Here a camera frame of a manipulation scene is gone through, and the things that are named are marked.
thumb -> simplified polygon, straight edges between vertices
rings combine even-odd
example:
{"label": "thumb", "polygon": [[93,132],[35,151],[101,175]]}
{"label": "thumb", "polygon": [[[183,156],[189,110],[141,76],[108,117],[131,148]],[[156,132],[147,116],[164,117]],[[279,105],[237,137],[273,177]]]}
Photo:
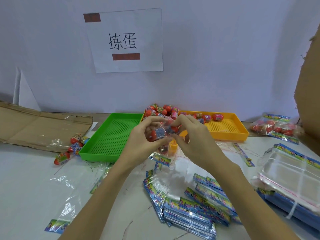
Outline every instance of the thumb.
{"label": "thumb", "polygon": [[172,141],[172,137],[166,137],[166,138],[162,138],[160,140],[156,140],[154,142],[151,142],[151,145],[153,148],[159,148],[163,145],[168,144],[170,141]]}
{"label": "thumb", "polygon": [[177,144],[182,149],[182,151],[187,150],[188,144],[184,141],[183,137],[177,135],[177,134],[171,134],[171,136],[177,141]]}

forearm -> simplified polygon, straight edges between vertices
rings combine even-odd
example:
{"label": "forearm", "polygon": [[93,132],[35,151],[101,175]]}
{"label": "forearm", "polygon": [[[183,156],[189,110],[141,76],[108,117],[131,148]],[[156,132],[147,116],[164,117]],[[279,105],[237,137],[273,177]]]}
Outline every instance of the forearm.
{"label": "forearm", "polygon": [[[215,176],[227,194],[252,240],[299,239],[254,191],[237,164],[228,158],[219,158],[219,162],[228,165],[211,166],[208,172]],[[225,168],[225,171],[218,171],[217,168]]]}
{"label": "forearm", "polygon": [[113,203],[131,170],[119,158],[59,240],[100,239]]}

white table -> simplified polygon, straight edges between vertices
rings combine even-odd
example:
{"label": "white table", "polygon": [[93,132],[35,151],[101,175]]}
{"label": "white table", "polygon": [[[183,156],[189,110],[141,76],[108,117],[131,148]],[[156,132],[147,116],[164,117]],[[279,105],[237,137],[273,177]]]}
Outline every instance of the white table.
{"label": "white table", "polygon": [[[262,156],[274,144],[283,143],[306,156],[319,160],[320,158],[305,145],[294,145],[271,137],[248,137],[240,144]],[[244,150],[254,164],[258,157]],[[255,175],[255,168],[248,168],[236,153],[226,153],[239,164],[247,179]],[[0,236],[1,239],[52,239],[59,234],[45,232],[49,221],[54,218],[72,189],[62,183],[53,182],[52,178],[65,173],[68,178],[78,182],[81,178],[94,181],[98,176],[96,169],[91,169],[80,159],[69,161],[65,169],[57,172],[59,167],[53,164],[55,153],[44,152],[22,146],[0,143]],[[145,172],[153,169],[154,161],[146,160],[139,165],[127,178],[120,190],[110,212],[101,239],[135,240],[191,240],[200,239],[193,234],[186,234],[176,227],[161,224],[151,206],[151,201],[142,186]],[[81,205],[90,198],[88,187],[78,186],[81,192]],[[301,239],[316,239],[289,220],[286,221]],[[250,239],[243,226],[231,224],[229,228],[217,226],[217,240]]]}

cardboard box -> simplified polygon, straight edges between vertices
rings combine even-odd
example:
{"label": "cardboard box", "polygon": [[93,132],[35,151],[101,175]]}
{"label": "cardboard box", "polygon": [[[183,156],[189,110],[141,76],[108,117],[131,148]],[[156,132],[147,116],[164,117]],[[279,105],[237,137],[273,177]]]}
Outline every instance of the cardboard box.
{"label": "cardboard box", "polygon": [[91,116],[39,112],[0,101],[0,142],[64,152],[70,138],[84,135],[92,126]]}
{"label": "cardboard box", "polygon": [[305,134],[299,140],[320,156],[320,31],[311,39],[301,67],[294,99]]}

paper sign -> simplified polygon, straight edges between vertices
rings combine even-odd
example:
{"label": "paper sign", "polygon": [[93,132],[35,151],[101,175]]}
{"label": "paper sign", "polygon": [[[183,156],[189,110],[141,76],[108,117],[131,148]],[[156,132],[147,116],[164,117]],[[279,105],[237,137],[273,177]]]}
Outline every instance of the paper sign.
{"label": "paper sign", "polygon": [[83,17],[97,73],[163,71],[160,8]]}

